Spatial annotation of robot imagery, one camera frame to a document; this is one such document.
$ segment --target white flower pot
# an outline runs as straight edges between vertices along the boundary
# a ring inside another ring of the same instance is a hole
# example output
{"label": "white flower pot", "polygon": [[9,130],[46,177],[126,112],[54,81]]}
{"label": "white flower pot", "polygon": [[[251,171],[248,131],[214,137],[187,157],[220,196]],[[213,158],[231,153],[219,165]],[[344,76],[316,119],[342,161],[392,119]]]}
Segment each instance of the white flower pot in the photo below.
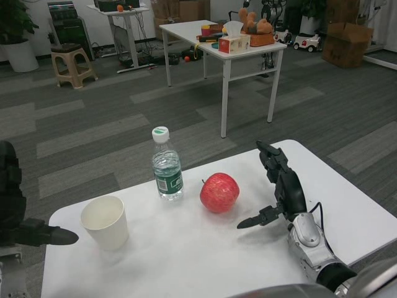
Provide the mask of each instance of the white flower pot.
{"label": "white flower pot", "polygon": [[28,40],[22,43],[1,46],[15,72],[25,73],[38,68],[35,54]]}
{"label": "white flower pot", "polygon": [[306,33],[314,35],[315,31],[320,27],[320,20],[316,20],[314,17],[308,19],[308,17],[302,16],[300,22],[300,33]]}

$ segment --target green bottle label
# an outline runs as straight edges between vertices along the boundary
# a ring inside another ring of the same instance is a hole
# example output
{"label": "green bottle label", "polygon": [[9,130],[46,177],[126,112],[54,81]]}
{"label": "green bottle label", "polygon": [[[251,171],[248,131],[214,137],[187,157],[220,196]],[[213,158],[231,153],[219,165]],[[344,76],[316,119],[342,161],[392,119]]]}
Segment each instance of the green bottle label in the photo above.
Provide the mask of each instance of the green bottle label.
{"label": "green bottle label", "polygon": [[175,194],[176,192],[180,191],[184,186],[181,171],[170,177],[161,177],[156,174],[154,175],[156,176],[156,182],[159,192],[161,192],[162,194]]}

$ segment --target plastic bottle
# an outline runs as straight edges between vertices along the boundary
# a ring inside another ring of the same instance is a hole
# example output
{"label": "plastic bottle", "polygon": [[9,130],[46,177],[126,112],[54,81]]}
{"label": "plastic bottle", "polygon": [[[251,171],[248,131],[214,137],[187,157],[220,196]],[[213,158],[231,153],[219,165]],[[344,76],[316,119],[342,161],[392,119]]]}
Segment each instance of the plastic bottle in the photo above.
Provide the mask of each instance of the plastic bottle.
{"label": "plastic bottle", "polygon": [[181,199],[184,195],[181,162],[169,140],[168,128],[156,127],[152,136],[155,145],[152,165],[159,195],[167,201]]}

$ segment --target white desk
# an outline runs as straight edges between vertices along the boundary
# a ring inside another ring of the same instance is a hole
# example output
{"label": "white desk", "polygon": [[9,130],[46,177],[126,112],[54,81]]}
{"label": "white desk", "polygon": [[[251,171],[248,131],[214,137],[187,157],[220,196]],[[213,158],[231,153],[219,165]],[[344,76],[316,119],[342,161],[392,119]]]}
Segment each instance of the white desk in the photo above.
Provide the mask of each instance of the white desk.
{"label": "white desk", "polygon": [[112,25],[114,25],[114,21],[113,21],[113,17],[123,17],[124,21],[127,25],[127,35],[128,35],[128,43],[130,45],[130,51],[131,51],[131,58],[132,58],[132,62],[133,64],[131,65],[130,68],[127,68],[125,70],[119,70],[117,71],[117,73],[125,73],[126,71],[131,71],[131,70],[138,70],[140,68],[146,68],[149,67],[151,65],[146,64],[146,65],[139,65],[139,61],[138,61],[138,55],[136,54],[136,47],[135,47],[135,38],[134,38],[134,33],[132,31],[132,23],[131,23],[131,19],[130,17],[135,15],[135,14],[141,14],[142,12],[145,11],[149,11],[148,8],[145,7],[139,7],[136,9],[133,9],[131,11],[122,11],[122,12],[118,12],[118,11],[110,11],[110,12],[103,12],[100,11],[97,7],[95,7],[95,5],[87,5],[88,8],[91,8],[97,12],[99,12],[100,14],[103,14],[104,16],[107,16],[108,20],[109,20],[109,24],[110,24],[110,29],[112,30]]}
{"label": "white desk", "polygon": [[[160,25],[160,28],[163,30],[163,42],[164,42],[164,55],[168,57],[168,34],[171,34],[179,39],[185,40],[186,42],[195,45],[199,41],[196,39],[196,36],[201,34],[201,26],[202,25],[210,25],[215,24],[209,20],[198,20],[195,22],[186,22],[186,23],[176,23],[176,24],[168,24],[168,25]],[[279,85],[279,76],[281,70],[281,62],[283,57],[283,50],[287,45],[282,43],[274,43],[272,45],[266,45],[263,47],[251,47],[248,51],[235,53],[235,54],[226,54],[223,52],[219,52],[218,49],[212,48],[211,43],[201,44],[199,49],[204,52],[203,60],[204,60],[204,78],[207,78],[207,54],[214,56],[217,59],[223,61],[223,93],[222,93],[222,118],[221,118],[221,137],[226,137],[226,119],[228,115],[228,90],[229,90],[229,82],[235,81],[237,79],[248,78],[250,76],[257,76],[264,73],[275,72],[272,94],[270,96],[270,105],[269,111],[267,114],[267,121],[272,122],[275,97],[277,94],[277,86]],[[254,55],[261,55],[265,53],[275,52],[277,55],[277,62],[275,68],[257,71],[253,73],[249,73],[243,76],[235,76],[230,77],[231,73],[231,61],[233,59],[246,58]],[[167,70],[167,81],[168,86],[171,87],[171,74],[169,71],[169,62],[166,59],[166,70]]]}
{"label": "white desk", "polygon": [[[297,172],[307,208],[323,203],[325,232],[342,261],[352,264],[397,238],[395,217],[305,147],[290,140],[275,146]],[[208,212],[199,198],[201,180],[216,172],[230,174],[240,187],[233,210],[223,215]],[[47,246],[42,298],[225,298],[307,282],[288,250],[283,217],[266,227],[236,229],[261,208],[275,206],[259,151],[184,171],[183,179],[185,196],[175,204],[160,200],[155,181],[113,193],[124,201],[130,231],[117,252],[100,251],[80,225],[89,201],[56,211],[50,224],[80,239]]]}

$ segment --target potted plant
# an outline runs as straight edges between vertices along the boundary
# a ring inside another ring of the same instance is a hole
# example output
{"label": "potted plant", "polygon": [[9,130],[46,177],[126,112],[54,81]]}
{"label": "potted plant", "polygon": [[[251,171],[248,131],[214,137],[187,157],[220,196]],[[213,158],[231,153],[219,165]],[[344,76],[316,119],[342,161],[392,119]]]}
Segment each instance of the potted plant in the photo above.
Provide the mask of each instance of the potted plant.
{"label": "potted plant", "polygon": [[38,63],[25,31],[34,34],[35,25],[21,0],[0,0],[0,45],[14,71],[20,73],[38,68]]}
{"label": "potted plant", "polygon": [[326,0],[302,0],[300,32],[314,35],[327,8]]}

